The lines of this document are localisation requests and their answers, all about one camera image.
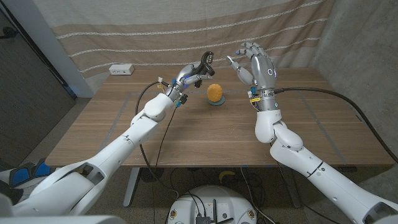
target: table tape line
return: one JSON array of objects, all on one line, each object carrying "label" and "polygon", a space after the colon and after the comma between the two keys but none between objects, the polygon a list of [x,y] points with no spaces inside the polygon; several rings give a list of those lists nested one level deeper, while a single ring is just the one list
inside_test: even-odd
[{"label": "table tape line", "polygon": [[122,105],[122,107],[120,108],[119,114],[117,115],[117,117],[115,118],[115,120],[113,121],[113,124],[111,126],[111,129],[108,131],[107,135],[104,138],[104,141],[102,142],[101,146],[98,149],[98,152],[100,152],[101,150],[104,149],[105,144],[108,142],[109,137],[111,137],[111,134],[114,130],[114,128],[116,127],[117,123],[119,122],[120,116],[122,115],[124,109],[127,106],[127,103],[129,102],[130,98],[131,98],[132,93],[130,92],[126,98],[126,100],[124,101],[124,104]]},{"label": "table tape line", "polygon": [[327,140],[329,141],[330,145],[332,146],[333,150],[335,150],[337,156],[340,158],[340,160],[343,162],[344,165],[347,165],[347,161],[345,160],[345,158],[343,157],[343,155],[341,154],[340,150],[338,150],[336,144],[333,142],[333,140],[331,139],[331,137],[329,136],[329,134],[327,133],[326,129],[323,127],[323,125],[321,124],[321,122],[319,121],[318,117],[316,116],[315,112],[311,109],[310,105],[308,104],[308,102],[305,100],[304,96],[301,94],[300,91],[297,91],[297,93],[300,95],[301,99],[303,100],[304,105],[307,107],[307,109],[310,111],[311,115],[313,116],[313,118],[315,119],[315,121],[317,122],[319,128],[321,129],[321,131],[323,132],[323,134],[325,135],[325,137],[327,138]]}]

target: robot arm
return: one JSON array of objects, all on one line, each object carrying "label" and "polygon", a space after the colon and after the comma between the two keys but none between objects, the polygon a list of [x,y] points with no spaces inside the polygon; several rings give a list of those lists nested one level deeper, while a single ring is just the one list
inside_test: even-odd
[{"label": "robot arm", "polygon": [[271,156],[304,175],[353,223],[383,223],[386,217],[397,218],[398,204],[365,191],[303,146],[300,136],[287,128],[277,109],[272,91],[276,80],[274,64],[258,44],[244,43],[243,46],[246,49],[237,54],[245,53],[251,59],[253,75],[231,57],[227,60],[244,84],[254,85],[248,94],[257,108],[256,137],[263,143],[274,141]]},{"label": "robot arm", "polygon": [[82,215],[97,201],[114,172],[140,144],[153,137],[166,110],[178,100],[184,104],[183,91],[189,84],[200,86],[202,80],[214,75],[210,67],[213,53],[206,52],[201,64],[188,65],[180,72],[166,94],[159,94],[146,103],[122,135],[90,159],[62,167],[44,179],[29,198],[11,208],[12,216]]}]

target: orange ball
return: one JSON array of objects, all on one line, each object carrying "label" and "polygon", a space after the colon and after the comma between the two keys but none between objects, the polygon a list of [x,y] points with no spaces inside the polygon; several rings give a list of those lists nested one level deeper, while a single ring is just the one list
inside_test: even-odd
[{"label": "orange ball", "polygon": [[211,84],[209,88],[207,88],[207,97],[212,102],[220,101],[223,96],[223,89],[219,84]]}]

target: beige curtain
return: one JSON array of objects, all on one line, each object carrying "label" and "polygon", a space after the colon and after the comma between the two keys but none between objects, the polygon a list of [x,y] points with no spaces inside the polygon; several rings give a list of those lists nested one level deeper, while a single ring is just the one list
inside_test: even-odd
[{"label": "beige curtain", "polygon": [[228,66],[241,42],[257,42],[278,67],[307,67],[334,0],[34,1],[85,78],[114,63],[182,68],[207,50]]}]

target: white power strip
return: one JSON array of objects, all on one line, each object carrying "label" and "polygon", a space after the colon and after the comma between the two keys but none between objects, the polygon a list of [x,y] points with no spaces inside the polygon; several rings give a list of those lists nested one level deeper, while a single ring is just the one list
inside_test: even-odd
[{"label": "white power strip", "polygon": [[111,75],[131,75],[134,71],[132,64],[112,65],[109,68]]}]

